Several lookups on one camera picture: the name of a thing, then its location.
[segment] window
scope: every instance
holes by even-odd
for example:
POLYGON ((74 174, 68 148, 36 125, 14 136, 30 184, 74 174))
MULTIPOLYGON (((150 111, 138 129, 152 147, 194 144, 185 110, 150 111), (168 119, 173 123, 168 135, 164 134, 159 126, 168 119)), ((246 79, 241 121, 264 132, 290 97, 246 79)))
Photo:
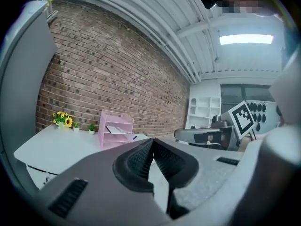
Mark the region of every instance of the window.
POLYGON ((238 105, 243 100, 275 101, 264 85, 221 85, 222 113, 238 105))
POLYGON ((273 41, 272 35, 263 35, 263 34, 237 34, 237 35, 228 35, 221 36, 220 42, 221 45, 233 44, 233 43, 266 43, 271 44, 273 41))

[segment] fluorescent light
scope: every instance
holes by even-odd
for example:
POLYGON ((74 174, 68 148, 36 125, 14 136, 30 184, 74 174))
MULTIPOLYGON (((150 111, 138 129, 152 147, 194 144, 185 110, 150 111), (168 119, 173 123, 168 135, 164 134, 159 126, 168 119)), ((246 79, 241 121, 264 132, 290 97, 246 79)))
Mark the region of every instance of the fluorescent light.
POLYGON ((272 35, 262 34, 237 34, 220 37, 221 45, 232 43, 267 43, 271 44, 273 41, 272 35))

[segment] white cabinet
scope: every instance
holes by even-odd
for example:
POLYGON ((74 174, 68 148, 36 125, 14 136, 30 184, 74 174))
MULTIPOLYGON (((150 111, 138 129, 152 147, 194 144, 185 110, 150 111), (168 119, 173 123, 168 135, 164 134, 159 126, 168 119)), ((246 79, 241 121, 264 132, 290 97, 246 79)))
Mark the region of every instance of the white cabinet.
POLYGON ((199 97, 190 98, 186 129, 191 126, 209 128, 212 117, 221 114, 221 97, 199 97))
POLYGON ((51 179, 56 177, 56 175, 39 171, 31 167, 27 167, 26 169, 38 189, 42 189, 42 187, 45 186, 51 179))

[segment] small green plant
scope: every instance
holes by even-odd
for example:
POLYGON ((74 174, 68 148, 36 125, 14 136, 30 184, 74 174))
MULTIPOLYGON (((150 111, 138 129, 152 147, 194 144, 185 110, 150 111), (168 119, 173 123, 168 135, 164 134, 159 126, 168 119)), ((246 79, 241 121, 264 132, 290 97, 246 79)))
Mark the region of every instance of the small green plant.
POLYGON ((73 123, 73 128, 79 128, 79 123, 77 121, 73 123))
POLYGON ((88 128, 89 128, 89 130, 93 131, 93 130, 95 130, 95 125, 91 124, 91 125, 89 125, 88 128))

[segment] yellow flower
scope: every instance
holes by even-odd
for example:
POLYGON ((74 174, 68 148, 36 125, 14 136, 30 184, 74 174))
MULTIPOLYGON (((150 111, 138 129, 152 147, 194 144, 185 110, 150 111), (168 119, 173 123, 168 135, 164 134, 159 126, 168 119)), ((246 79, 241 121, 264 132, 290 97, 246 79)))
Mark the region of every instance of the yellow flower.
POLYGON ((72 125, 72 118, 66 118, 65 123, 67 127, 70 127, 72 125))

